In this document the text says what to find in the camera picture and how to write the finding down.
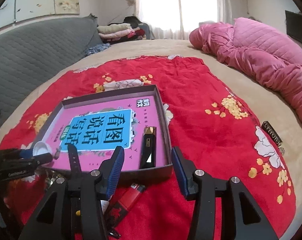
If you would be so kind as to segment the white plastic jar lid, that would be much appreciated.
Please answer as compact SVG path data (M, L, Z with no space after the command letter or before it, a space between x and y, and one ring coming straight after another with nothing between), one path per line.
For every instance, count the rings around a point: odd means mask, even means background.
M42 155L46 153L50 153L52 155L51 147L43 141L38 141L33 147L33 156Z

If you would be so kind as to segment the red and black lighter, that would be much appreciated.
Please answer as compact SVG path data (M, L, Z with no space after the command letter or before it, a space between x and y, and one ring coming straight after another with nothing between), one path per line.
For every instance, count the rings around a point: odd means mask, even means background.
M126 217L144 191L144 185L133 183L114 204L107 208L105 224L110 237L120 239L120 234L115 227Z

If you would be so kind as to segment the black and yellow wristwatch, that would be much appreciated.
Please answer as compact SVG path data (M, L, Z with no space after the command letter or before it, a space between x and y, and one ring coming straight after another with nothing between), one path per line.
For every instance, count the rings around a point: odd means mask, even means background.
M81 180L82 171L80 167L80 161L78 156L78 151L76 147L72 144L67 145L71 178L68 181L68 192L71 196L71 224L72 229L75 233L81 232L81 221L80 215L76 215L77 211L80 211L80 190L81 190Z

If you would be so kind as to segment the black hair claw clip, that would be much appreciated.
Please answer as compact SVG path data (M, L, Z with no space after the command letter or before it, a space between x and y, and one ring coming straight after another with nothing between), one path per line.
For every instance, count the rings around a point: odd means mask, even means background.
M54 158L55 160L59 159L60 153L61 153L61 147L59 146L58 148L56 148L56 151L55 151L55 153L53 154L53 158Z

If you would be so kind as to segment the red floral blanket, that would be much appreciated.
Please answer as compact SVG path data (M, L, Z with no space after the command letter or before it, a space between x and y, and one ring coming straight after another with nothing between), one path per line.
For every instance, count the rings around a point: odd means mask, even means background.
M157 85L168 105L173 146L212 177L239 176L254 196L277 236L292 222L293 184L283 157L248 105L195 57L141 56L109 61L87 70L69 71L27 109L3 138L0 149L25 148L63 99L102 94L110 81L141 79ZM44 176L9 184L6 202L26 223L43 197ZM174 176L147 187L117 227L121 239L186 239L193 203L180 193Z

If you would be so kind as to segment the black and gold lighter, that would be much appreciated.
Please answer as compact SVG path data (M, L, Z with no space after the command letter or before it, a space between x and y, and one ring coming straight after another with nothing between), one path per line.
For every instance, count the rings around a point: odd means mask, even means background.
M142 151L140 157L140 169L153 168L156 165L156 127L145 127Z

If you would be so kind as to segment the pink and blue book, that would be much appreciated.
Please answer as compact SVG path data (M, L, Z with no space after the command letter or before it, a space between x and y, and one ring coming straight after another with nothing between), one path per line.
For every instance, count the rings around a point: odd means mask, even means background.
M138 170L145 127L156 127L156 166L167 165L167 155L154 96L140 96L86 106L62 108L42 138L52 153L61 147L51 167L69 170L67 145L78 151L82 171L99 168L117 146L125 150L124 171Z

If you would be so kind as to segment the black blanket label tag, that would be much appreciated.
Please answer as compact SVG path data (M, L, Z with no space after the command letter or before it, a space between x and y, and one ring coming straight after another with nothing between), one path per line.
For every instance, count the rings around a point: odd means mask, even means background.
M268 121L264 121L261 125L261 128L269 135L269 137L271 137L273 142L277 145L278 149L280 150L281 154L284 155L286 151L283 146L283 141L278 135L278 133L271 126L271 124Z

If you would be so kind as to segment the grey cardboard box tray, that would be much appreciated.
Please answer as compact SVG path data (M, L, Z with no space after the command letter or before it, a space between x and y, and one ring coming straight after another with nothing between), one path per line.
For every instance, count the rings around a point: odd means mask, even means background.
M51 153L45 167L71 172L67 146L78 151L82 172L98 169L117 146L124 148L120 178L141 184L172 174L171 141L155 85L124 88L63 100L40 129L33 155Z

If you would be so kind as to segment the grey quilted headboard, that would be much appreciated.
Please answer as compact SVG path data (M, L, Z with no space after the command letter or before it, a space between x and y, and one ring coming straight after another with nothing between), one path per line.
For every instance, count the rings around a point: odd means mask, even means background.
M35 22L0 35L0 124L59 71L101 44L93 15Z

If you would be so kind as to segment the beige bed sheet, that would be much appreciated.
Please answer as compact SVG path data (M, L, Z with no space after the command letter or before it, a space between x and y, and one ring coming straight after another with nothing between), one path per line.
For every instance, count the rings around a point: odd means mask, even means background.
M26 99L16 108L12 115L0 128L0 144L5 135L13 129L23 113L31 104L59 77L69 70L99 68L101 64L122 58L131 58L142 55L167 56L181 55L198 57L204 61L212 74L222 80L237 96L248 103L249 107L261 121L268 120L284 141L286 153L284 159L293 179L296 194L296 213L282 239L297 238L299 227L302 225L302 125L294 111L276 93L260 86L244 74L219 63L215 57L206 55L195 49L190 42L183 40L153 40L133 41L112 46L111 48L89 57L60 71L56 76L33 90Z

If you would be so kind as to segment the pink quilted duvet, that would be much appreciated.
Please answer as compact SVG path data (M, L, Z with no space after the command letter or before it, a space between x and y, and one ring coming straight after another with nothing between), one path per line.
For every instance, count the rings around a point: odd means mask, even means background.
M278 92L302 122L302 49L277 29L249 18L206 23L191 44L205 54Z

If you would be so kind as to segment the stack of folded clothes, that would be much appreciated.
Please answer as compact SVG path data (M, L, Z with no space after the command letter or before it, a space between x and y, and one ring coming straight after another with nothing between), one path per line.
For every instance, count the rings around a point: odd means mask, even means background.
M127 16L122 23L99 25L97 31L103 43L109 44L154 39L149 25L136 16Z

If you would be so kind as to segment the white window curtain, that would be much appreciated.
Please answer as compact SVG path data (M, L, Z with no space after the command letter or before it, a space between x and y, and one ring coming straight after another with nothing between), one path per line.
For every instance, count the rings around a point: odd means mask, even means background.
M231 0L136 0L136 16L155 39L188 40L201 23L232 22Z

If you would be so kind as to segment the floral wall painting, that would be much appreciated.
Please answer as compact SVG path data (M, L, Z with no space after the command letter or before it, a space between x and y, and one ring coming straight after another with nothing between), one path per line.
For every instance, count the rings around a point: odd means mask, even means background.
M34 18L80 14L79 0L5 0L0 7L0 28Z

